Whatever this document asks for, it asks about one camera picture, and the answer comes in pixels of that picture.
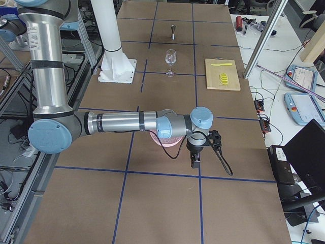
pink plate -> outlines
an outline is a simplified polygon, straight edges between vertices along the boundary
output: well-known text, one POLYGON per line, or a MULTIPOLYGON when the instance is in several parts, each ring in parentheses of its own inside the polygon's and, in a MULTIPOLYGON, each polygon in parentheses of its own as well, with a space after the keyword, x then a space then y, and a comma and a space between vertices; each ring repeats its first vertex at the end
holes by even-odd
MULTIPOLYGON (((154 142, 160 146, 160 143, 159 143, 157 137, 153 133, 149 133, 149 134, 150 134, 151 138, 154 140, 154 142)), ((160 139, 160 141, 164 147, 170 147, 170 146, 175 146, 178 142, 180 142, 182 140, 182 138, 183 138, 182 136, 172 137, 169 139, 160 139)))

wooden cutting board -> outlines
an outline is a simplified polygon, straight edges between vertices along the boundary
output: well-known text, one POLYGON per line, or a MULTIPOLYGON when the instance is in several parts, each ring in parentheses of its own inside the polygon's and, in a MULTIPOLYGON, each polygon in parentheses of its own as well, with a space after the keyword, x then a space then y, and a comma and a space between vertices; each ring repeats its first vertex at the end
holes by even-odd
POLYGON ((227 59, 205 59, 205 70, 208 89, 217 90, 240 90, 240 84, 238 74, 236 70, 236 64, 234 60, 227 59), (224 64, 232 63, 231 66, 213 66, 211 64, 224 64), (228 84, 223 85, 220 82, 220 73, 226 73, 228 75, 228 84))

white table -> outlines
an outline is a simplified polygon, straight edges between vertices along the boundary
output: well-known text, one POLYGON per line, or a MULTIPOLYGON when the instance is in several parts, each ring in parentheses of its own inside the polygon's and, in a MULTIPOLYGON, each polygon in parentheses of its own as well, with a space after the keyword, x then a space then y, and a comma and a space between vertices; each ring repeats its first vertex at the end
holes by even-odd
MULTIPOLYGON (((268 19, 267 16, 244 16, 244 15, 241 16, 247 17, 249 19, 256 18, 258 22, 262 20, 267 21, 268 19)), ((232 21, 235 22, 237 15, 232 15, 231 17, 232 17, 232 21)), ((302 45, 294 29, 292 28, 289 21, 285 17, 280 17, 275 30, 277 31, 277 34, 273 37, 270 37, 265 48, 284 51, 284 50, 294 49, 302 45)), ((245 48, 254 48, 257 44, 259 37, 260 34, 258 32, 252 31, 251 29, 247 30, 246 35, 237 34, 237 41, 239 46, 241 47, 241 55, 242 55, 243 62, 245 64, 248 63, 253 53, 253 50, 245 49, 245 48)), ((299 49, 300 48, 297 48, 296 50, 287 51, 287 52, 264 50, 258 59, 258 64, 273 72, 284 70, 290 64, 291 60, 293 59, 293 57, 295 56, 295 54, 298 52, 299 49)), ((302 67, 310 67, 313 65, 312 63, 302 62, 299 54, 295 58, 293 64, 302 67)), ((266 91, 262 89, 260 77, 261 77, 261 69, 255 67, 249 77, 249 84, 251 86, 251 91, 261 93, 264 96, 264 98, 273 98, 273 96, 269 92, 276 94, 272 110, 271 110, 272 100, 271 99, 264 100, 264 108, 265 108, 264 114, 269 116, 271 124, 276 126, 282 132, 283 142, 281 145, 285 145, 288 141, 290 141, 293 138, 293 136, 296 133, 298 133, 302 129, 302 126, 297 125, 292 119, 292 117, 290 116, 286 108, 286 104, 284 102, 284 94, 287 92, 296 93, 298 91, 288 88, 287 86, 285 86, 283 82, 281 82, 281 79, 273 76, 272 74, 263 72, 262 84, 263 84, 263 88, 267 90, 266 91)), ((325 85, 320 75, 318 75, 317 83, 325 85)), ((325 88, 317 87, 316 93, 325 96, 325 88)), ((319 104, 321 108, 325 108, 324 103, 319 102, 319 104)), ((279 144, 281 142, 281 134, 274 127, 271 127, 271 130, 272 130, 271 133, 266 134, 266 138, 265 138, 266 147, 269 147, 272 144, 279 144)), ((302 182, 300 184, 302 189, 304 189, 305 187, 304 184, 302 182)), ((319 223, 317 224, 310 223, 308 225, 307 229, 310 230, 312 234, 306 234, 304 237, 304 242, 311 243, 311 239, 325 240, 325 216, 321 215, 318 218, 318 220, 319 223)), ((288 225, 288 229, 292 241, 300 241, 303 233, 302 230, 305 227, 305 223, 295 227, 292 227, 289 224, 287 225, 288 225)))

blue joint cap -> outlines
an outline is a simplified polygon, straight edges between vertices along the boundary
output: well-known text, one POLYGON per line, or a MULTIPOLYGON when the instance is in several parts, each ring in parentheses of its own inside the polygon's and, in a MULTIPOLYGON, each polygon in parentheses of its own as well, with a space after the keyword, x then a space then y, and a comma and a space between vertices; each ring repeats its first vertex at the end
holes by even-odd
POLYGON ((157 118, 156 123, 157 123, 157 136, 160 139, 166 139, 172 137, 172 124, 166 116, 157 118))
POLYGON ((190 114, 192 123, 203 130, 208 130, 212 126, 213 114, 210 109, 197 107, 190 114))
POLYGON ((13 32, 6 29, 0 29, 0 36, 6 42, 13 42, 16 40, 16 35, 13 32))
POLYGON ((79 28, 79 22, 64 23, 61 27, 61 31, 76 31, 79 28))
POLYGON ((15 20, 15 19, 19 19, 17 15, 15 14, 5 14, 3 16, 1 16, 3 19, 7 19, 7 20, 15 20))
POLYGON ((35 121, 28 130, 28 138, 33 147, 46 154, 60 153, 72 143, 70 131, 53 119, 35 121))
POLYGON ((24 7, 36 7, 46 3, 48 0, 15 0, 19 5, 24 7))

brown table surface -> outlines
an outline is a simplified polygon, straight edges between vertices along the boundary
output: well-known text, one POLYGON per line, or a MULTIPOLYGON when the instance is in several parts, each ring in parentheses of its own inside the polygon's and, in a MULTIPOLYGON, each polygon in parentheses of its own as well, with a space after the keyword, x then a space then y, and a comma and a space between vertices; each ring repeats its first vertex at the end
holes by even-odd
POLYGON ((80 110, 187 114, 206 106, 234 176, 210 148, 197 170, 185 147, 171 160, 148 133, 79 138, 60 155, 25 243, 289 244, 227 7, 126 1, 118 25, 123 51, 137 59, 133 83, 93 76, 80 110), (164 74, 167 49, 177 52, 173 78, 164 74), (241 91, 206 89, 204 60, 215 57, 236 61, 241 91))

